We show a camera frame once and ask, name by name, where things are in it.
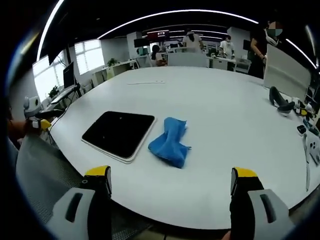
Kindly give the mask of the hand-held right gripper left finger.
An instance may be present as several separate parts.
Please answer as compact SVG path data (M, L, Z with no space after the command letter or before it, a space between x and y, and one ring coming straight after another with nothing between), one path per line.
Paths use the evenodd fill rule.
M110 240L111 200L111 167L92 168L55 203L46 227L57 240Z

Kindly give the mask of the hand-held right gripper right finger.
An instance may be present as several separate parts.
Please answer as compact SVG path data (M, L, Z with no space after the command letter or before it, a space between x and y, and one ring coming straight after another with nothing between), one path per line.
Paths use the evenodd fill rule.
M230 196L231 240L283 240L293 230L287 205L253 170L232 168Z

